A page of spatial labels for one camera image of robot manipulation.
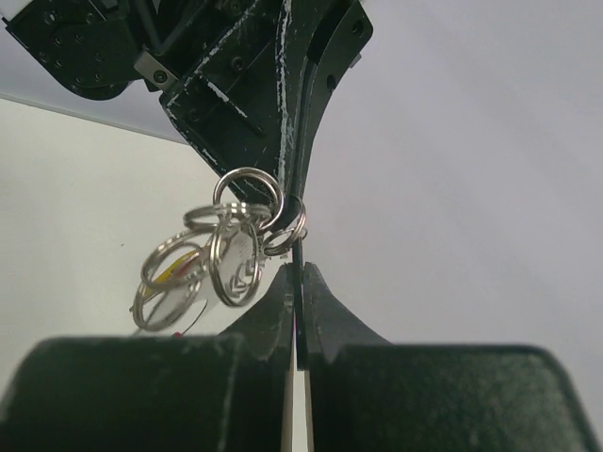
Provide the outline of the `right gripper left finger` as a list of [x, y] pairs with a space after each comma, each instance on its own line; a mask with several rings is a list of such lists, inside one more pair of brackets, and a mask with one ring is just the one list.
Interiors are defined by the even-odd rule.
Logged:
[[293, 273], [216, 335], [39, 342], [2, 398], [2, 449], [289, 450]]

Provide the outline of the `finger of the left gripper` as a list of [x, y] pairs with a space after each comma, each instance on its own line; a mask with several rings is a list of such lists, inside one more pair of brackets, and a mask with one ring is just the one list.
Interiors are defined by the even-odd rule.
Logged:
[[256, 168], [301, 194], [301, 2], [162, 1], [159, 22], [174, 129], [218, 175]]
[[292, 216], [301, 211], [314, 138], [326, 107], [372, 34], [372, 23], [360, 2], [337, 1], [310, 41], [301, 79], [301, 110], [291, 175]]

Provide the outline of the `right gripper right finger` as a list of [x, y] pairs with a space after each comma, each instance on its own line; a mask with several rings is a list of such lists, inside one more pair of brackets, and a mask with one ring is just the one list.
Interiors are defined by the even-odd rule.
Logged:
[[400, 345], [303, 272], [314, 451], [598, 451], [568, 373], [525, 345]]

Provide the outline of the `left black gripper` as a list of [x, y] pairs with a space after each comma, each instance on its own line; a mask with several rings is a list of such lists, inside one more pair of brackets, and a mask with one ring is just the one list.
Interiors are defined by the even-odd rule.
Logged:
[[248, 1], [26, 1], [7, 32], [58, 83], [105, 101], [132, 82], [157, 91], [251, 6]]

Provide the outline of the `yellow key tag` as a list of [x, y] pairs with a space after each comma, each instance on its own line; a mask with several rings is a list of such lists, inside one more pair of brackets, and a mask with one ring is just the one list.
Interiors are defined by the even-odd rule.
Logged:
[[198, 250], [183, 254], [157, 276], [151, 286], [144, 282], [141, 284], [142, 296], [150, 298], [157, 293], [186, 284], [187, 277], [197, 271], [203, 257], [204, 254]]

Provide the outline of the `red handled key organizer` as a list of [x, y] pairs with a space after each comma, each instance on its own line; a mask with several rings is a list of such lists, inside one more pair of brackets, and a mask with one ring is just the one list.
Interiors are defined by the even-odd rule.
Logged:
[[[260, 202], [224, 202], [223, 191], [235, 182], [256, 181], [269, 196]], [[159, 244], [144, 260], [140, 283], [129, 309], [137, 335], [184, 335], [203, 315], [223, 304], [249, 305], [258, 292], [268, 259], [287, 254], [307, 235], [306, 208], [291, 215], [291, 195], [267, 172], [242, 167], [225, 173], [213, 189], [212, 202], [183, 215], [184, 231]], [[150, 298], [141, 284], [152, 285], [177, 258], [190, 251], [204, 254], [187, 283]]]

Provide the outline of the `black key tag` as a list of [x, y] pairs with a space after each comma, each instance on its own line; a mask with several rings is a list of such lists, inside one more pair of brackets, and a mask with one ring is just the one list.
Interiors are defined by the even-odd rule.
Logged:
[[302, 239], [299, 237], [295, 240], [292, 247], [292, 264], [293, 264], [293, 288], [294, 288], [294, 314], [295, 314], [295, 344], [296, 344], [296, 362], [297, 369], [304, 370], [307, 363], [307, 345], [306, 334], [304, 329], [304, 312], [303, 312], [303, 255], [302, 255]]

